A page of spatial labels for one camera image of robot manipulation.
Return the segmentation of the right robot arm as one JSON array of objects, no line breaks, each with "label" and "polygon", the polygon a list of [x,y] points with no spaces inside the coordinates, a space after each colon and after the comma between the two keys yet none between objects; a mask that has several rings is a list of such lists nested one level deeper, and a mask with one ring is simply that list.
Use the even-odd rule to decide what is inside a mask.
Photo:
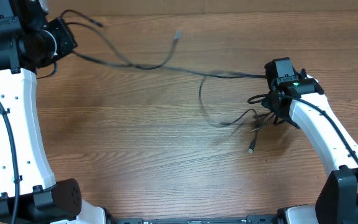
[{"label": "right robot arm", "polygon": [[297,72],[289,58],[264,67],[269,93],[262,106],[301,129],[323,164],[327,180],[317,201],[278,211],[278,223],[358,223],[358,144],[331,109],[318,81]]}]

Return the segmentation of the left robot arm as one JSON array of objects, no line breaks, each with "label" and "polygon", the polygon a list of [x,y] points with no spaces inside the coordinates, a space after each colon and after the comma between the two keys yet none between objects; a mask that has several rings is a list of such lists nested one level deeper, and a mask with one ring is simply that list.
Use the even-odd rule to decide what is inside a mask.
[{"label": "left robot arm", "polygon": [[77,46],[45,1],[0,0],[0,222],[111,223],[75,179],[57,181],[45,154],[36,105],[37,70]]}]

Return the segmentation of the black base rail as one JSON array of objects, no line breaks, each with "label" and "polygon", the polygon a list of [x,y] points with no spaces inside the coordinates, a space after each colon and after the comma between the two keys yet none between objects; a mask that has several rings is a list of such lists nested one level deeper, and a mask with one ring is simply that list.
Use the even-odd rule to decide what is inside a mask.
[{"label": "black base rail", "polygon": [[240,218],[113,218],[107,223],[112,224],[285,224],[285,219],[279,215],[248,215]]}]

